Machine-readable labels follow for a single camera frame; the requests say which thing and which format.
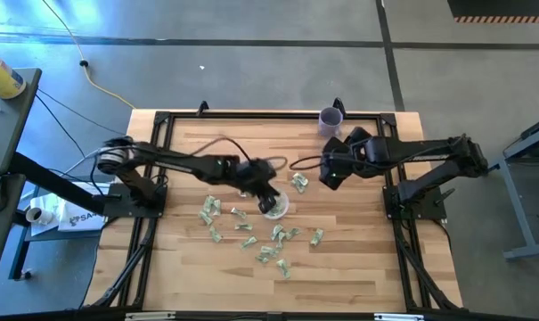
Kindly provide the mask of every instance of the spray can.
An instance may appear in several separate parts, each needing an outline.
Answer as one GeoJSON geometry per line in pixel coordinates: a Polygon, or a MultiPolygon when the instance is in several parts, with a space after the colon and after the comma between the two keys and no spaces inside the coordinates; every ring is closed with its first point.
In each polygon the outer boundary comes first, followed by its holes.
{"type": "Polygon", "coordinates": [[[23,92],[26,82],[0,59],[0,98],[10,99],[23,92]]]}

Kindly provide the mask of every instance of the wooden table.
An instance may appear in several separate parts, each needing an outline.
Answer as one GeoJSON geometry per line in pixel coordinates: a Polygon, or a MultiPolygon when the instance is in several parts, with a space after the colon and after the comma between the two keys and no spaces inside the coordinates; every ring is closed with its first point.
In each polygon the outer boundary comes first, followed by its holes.
{"type": "MultiPolygon", "coordinates": [[[[149,141],[154,113],[133,111],[128,134],[149,141]]],[[[396,120],[401,140],[423,139],[418,113],[398,112],[396,120]]],[[[347,120],[342,137],[354,126],[377,133],[372,121],[347,120]]],[[[320,153],[326,139],[315,132],[315,121],[307,119],[176,119],[170,148],[192,152],[224,135],[234,138],[252,157],[286,156],[292,162],[320,153]]],[[[205,152],[240,154],[227,142],[205,152]]],[[[429,169],[428,163],[406,165],[410,178],[429,169]]],[[[289,212],[280,223],[285,229],[302,230],[285,242],[280,254],[290,266],[290,280],[285,280],[276,260],[263,266],[254,259],[261,245],[275,245],[269,239],[275,221],[259,214],[256,199],[242,199],[230,187],[207,185],[184,173],[167,174],[167,208],[153,247],[145,310],[404,311],[394,234],[382,202],[384,177],[351,176],[332,191],[318,181],[319,169],[311,169],[303,172],[310,183],[299,194],[289,183],[294,171],[278,172],[272,185],[290,198],[289,212]],[[198,217],[208,194],[222,201],[223,214],[214,222],[224,237],[221,243],[211,241],[198,217]],[[232,207],[248,212],[247,221],[254,226],[251,233],[234,230],[240,221],[229,214],[232,207]],[[317,227],[324,230],[323,241],[311,247],[309,240],[317,227]],[[249,235],[259,242],[242,251],[240,243],[249,235]]],[[[121,218],[102,232],[86,304],[100,298],[123,268],[132,225],[132,219],[121,218]]],[[[418,221],[418,231],[426,269],[448,298],[461,306],[444,232],[430,221],[418,221]]],[[[415,280],[412,273],[414,297],[420,302],[415,280]]]]}

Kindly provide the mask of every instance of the gray floor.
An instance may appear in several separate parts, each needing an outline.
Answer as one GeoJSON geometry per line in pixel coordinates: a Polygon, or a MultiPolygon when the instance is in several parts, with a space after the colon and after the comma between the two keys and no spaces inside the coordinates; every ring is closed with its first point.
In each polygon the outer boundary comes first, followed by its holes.
{"type": "MultiPolygon", "coordinates": [[[[53,3],[83,36],[381,40],[373,0],[53,3]]],[[[445,0],[384,3],[394,41],[539,43],[539,25],[455,24],[445,0]]],[[[0,32],[65,35],[40,2],[25,3],[25,11],[17,4],[0,0],[0,32]]],[[[83,50],[95,81],[139,108],[196,108],[208,100],[212,108],[318,110],[339,96],[351,111],[394,110],[383,49],[84,45],[83,50]]],[[[40,67],[46,92],[87,117],[126,130],[129,108],[86,83],[73,45],[0,44],[0,57],[13,67],[40,67]]],[[[427,138],[465,132],[492,160],[539,120],[539,51],[402,49],[395,57],[405,108],[421,114],[427,138]]],[[[86,152],[113,136],[45,101],[86,152]]],[[[19,150],[56,169],[80,156],[40,104],[32,109],[19,150]],[[59,157],[50,156],[53,151],[59,157]]],[[[502,251],[523,245],[523,239],[501,178],[492,174],[448,185],[457,187],[446,207],[465,307],[539,317],[539,258],[502,259],[502,251]]],[[[90,280],[96,242],[33,244],[26,267],[39,277],[15,283],[6,275],[17,232],[14,228],[0,267],[0,315],[76,308],[90,280]],[[70,289],[66,295],[62,284],[70,289]]]]}

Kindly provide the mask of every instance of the desk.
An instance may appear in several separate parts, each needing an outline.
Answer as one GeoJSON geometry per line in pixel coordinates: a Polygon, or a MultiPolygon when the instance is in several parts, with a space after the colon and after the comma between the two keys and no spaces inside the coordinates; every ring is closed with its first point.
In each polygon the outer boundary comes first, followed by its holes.
{"type": "MultiPolygon", "coordinates": [[[[135,140],[149,141],[155,112],[133,111],[128,134],[135,140]]],[[[400,139],[423,139],[418,113],[396,113],[396,121],[400,139]]],[[[371,121],[347,120],[342,126],[343,137],[354,126],[377,133],[371,121]]],[[[170,148],[192,152],[220,135],[234,138],[252,157],[282,155],[290,162],[319,154],[326,143],[316,134],[316,122],[309,119],[176,119],[170,148]]],[[[205,152],[239,154],[227,143],[215,144],[205,152]]],[[[406,165],[409,178],[429,169],[428,163],[406,165]]],[[[362,180],[352,176],[335,192],[318,181],[318,170],[303,171],[310,181],[304,194],[289,183],[294,171],[283,169],[272,181],[290,198],[289,212],[280,223],[286,229],[302,230],[301,235],[285,242],[280,254],[289,263],[290,280],[283,279],[276,260],[263,266],[254,259],[261,245],[274,246],[269,235],[275,221],[259,214],[257,200],[242,199],[227,186],[207,185],[190,175],[168,171],[167,205],[153,245],[143,309],[404,311],[394,234],[385,218],[381,195],[384,177],[362,180]],[[208,194],[222,201],[223,214],[214,222],[224,237],[221,243],[211,241],[208,228],[198,218],[208,194]],[[239,220],[229,214],[232,207],[248,212],[251,234],[259,240],[245,251],[240,250],[240,243],[249,233],[233,229],[239,220]],[[324,230],[323,241],[309,247],[317,227],[324,230]]],[[[102,231],[85,304],[99,299],[124,267],[132,225],[132,219],[120,218],[102,231]]],[[[417,225],[426,269],[448,298],[461,306],[443,231],[430,221],[418,221],[417,225]]],[[[136,270],[131,297],[137,277],[136,270]]],[[[419,301],[416,284],[412,282],[414,298],[419,301]]]]}

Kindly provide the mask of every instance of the yellow cable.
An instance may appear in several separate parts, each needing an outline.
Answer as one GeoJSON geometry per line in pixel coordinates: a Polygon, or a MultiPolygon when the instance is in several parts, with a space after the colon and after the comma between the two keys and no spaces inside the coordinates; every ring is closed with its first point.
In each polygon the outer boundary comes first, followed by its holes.
{"type": "MultiPolygon", "coordinates": [[[[65,27],[65,29],[67,30],[67,32],[69,32],[69,35],[71,36],[71,39],[73,39],[73,42],[75,43],[75,45],[77,46],[77,49],[79,50],[79,55],[81,56],[81,60],[82,61],[86,61],[85,59],[85,56],[83,55],[83,51],[81,50],[81,46],[79,46],[79,43],[77,42],[77,40],[75,39],[75,36],[73,36],[73,33],[71,32],[71,30],[69,30],[69,28],[67,27],[67,25],[65,24],[65,22],[63,22],[63,19],[59,16],[59,14],[57,14],[57,12],[55,12],[55,10],[49,5],[47,4],[47,2],[45,0],[42,0],[44,2],[44,4],[47,6],[47,8],[49,8],[49,10],[51,12],[53,12],[53,14],[55,15],[55,17],[57,17],[57,19],[59,19],[59,21],[61,22],[61,24],[63,25],[63,27],[65,27]]],[[[120,95],[117,95],[113,92],[111,92],[110,90],[107,90],[97,84],[95,84],[92,80],[91,80],[91,76],[89,76],[89,71],[87,70],[87,66],[82,66],[83,67],[83,71],[85,72],[85,77],[87,78],[87,80],[89,81],[89,83],[91,85],[93,85],[93,87],[101,90],[102,92],[104,92],[105,94],[107,95],[111,95],[117,99],[119,99],[121,102],[127,104],[130,108],[132,109],[136,109],[136,107],[129,103],[125,98],[121,97],[120,95]]]]}

